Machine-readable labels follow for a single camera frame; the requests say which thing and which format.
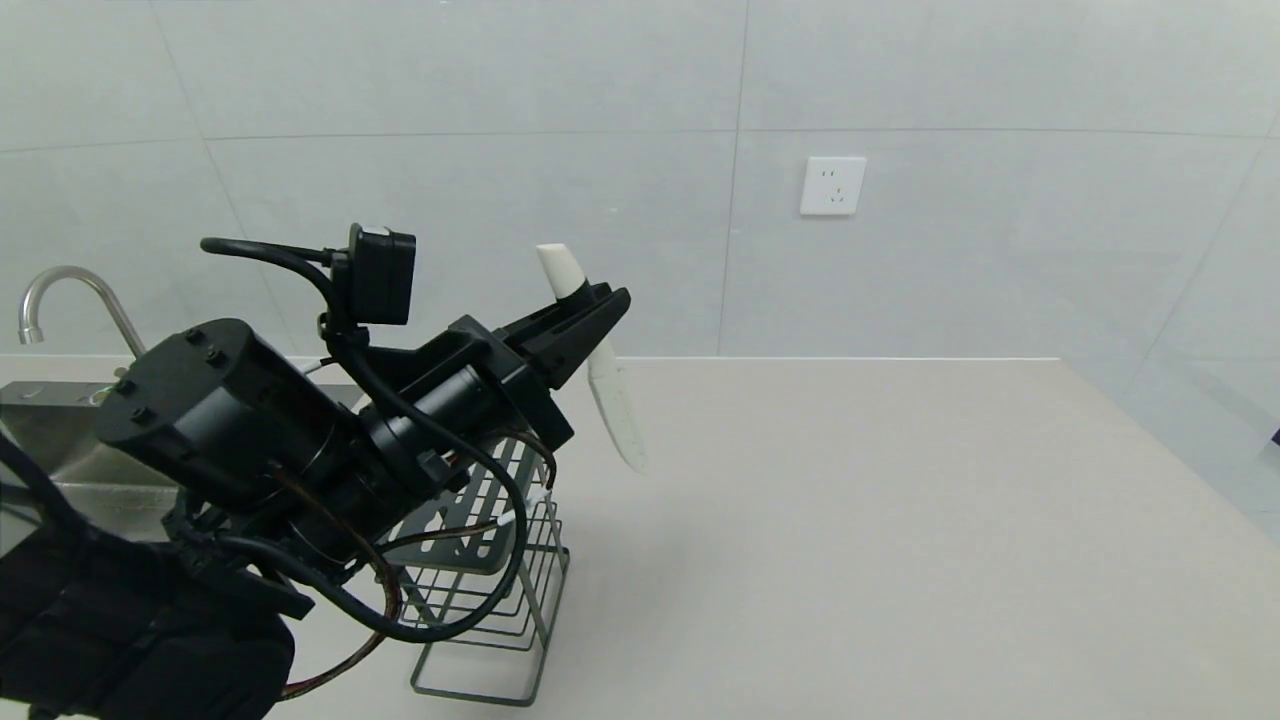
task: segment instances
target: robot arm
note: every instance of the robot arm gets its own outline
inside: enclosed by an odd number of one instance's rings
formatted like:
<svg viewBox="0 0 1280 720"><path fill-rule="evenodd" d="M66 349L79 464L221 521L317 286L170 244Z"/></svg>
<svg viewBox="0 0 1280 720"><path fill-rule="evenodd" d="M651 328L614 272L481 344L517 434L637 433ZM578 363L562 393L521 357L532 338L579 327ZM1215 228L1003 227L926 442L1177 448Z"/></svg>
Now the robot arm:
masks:
<svg viewBox="0 0 1280 720"><path fill-rule="evenodd" d="M256 720L384 638L436 642L472 626L509 589L516 564L471 615L412 628L397 621L399 588L374 543L480 464L508 491L518 557L525 502L490 452L520 437L550 461L573 434L550 392L630 306L625 288L584 282L504 328L463 316L416 350L370 347L365 323L407 322L412 236L352 225L346 250L201 245L315 286L326 305L319 332L372 402L358 414L333 402L237 319L146 352L97 410L95 430L182 488L164 543L95 528L0 434L0 697L28 703L33 717ZM342 587L365 565L387 591L381 611ZM334 671L291 685L282 616L312 607L294 583L371 638Z"/></svg>

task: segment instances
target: wire rack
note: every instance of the wire rack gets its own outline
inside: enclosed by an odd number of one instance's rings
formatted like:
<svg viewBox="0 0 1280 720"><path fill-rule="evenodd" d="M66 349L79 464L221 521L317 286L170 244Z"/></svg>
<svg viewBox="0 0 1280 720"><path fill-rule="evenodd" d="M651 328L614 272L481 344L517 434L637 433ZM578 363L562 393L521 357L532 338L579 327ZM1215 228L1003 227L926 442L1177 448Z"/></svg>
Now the wire rack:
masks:
<svg viewBox="0 0 1280 720"><path fill-rule="evenodd" d="M525 497L545 483L547 468L517 441L503 441L494 456L502 461ZM483 523L507 511L502 484L479 465L460 493L445 493L394 528L401 536ZM538 697L547 648L568 574L570 551L561 541L556 503L535 505L529 516L529 542L518 580L479 625L452 641L424 646L410 684L436 697L498 705L529 706ZM435 625L453 621L479 606L498 584L515 542L513 525L483 536L425 542L387 553L403 566L401 585L407 603L401 621Z"/></svg>

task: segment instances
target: white countertop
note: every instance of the white countertop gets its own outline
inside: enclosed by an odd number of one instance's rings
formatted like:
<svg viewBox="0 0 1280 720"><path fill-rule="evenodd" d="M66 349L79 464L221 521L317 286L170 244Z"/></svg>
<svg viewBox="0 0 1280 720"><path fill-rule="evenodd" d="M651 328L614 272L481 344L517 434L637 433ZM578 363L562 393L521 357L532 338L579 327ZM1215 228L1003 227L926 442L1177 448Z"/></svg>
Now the white countertop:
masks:
<svg viewBox="0 0 1280 720"><path fill-rule="evenodd" d="M628 368L648 478L561 393L573 560L532 707L417 696L388 643L271 717L1276 716L1280 552L1061 363ZM296 676L364 639L294 626Z"/></svg>

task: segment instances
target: faucet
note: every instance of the faucet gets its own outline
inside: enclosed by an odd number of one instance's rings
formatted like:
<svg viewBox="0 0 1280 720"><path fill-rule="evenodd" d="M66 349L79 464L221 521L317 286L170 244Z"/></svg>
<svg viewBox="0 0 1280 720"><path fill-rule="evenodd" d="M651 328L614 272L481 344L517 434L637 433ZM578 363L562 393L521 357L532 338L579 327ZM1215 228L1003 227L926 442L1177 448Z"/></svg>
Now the faucet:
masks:
<svg viewBox="0 0 1280 720"><path fill-rule="evenodd" d="M124 336L124 342L129 346L129 351L133 352L134 357L140 357L147 351L146 346L142 345L142 337L138 336L138 331L129 322L129 316L124 314L120 300L111 291L111 287L106 284L106 281L84 268L74 265L49 268L36 275L36 279L31 281L31 284L27 286L27 292L22 296L22 306L18 309L19 342L33 345L45 341L45 333L40 329L40 301L45 297L45 291L49 290L49 286L67 278L81 281L93 288L93 292L106 305L106 311L111 314L111 320L115 322L115 327L119 328L120 334Z"/></svg>

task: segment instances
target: white power socket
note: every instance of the white power socket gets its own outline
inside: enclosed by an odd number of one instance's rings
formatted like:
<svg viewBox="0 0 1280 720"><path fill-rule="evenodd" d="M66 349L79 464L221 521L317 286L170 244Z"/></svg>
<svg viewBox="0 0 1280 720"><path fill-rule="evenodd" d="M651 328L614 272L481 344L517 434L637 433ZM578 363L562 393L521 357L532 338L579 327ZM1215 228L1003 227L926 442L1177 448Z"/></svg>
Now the white power socket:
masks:
<svg viewBox="0 0 1280 720"><path fill-rule="evenodd" d="M865 174L867 158L809 158L800 214L852 215Z"/></svg>

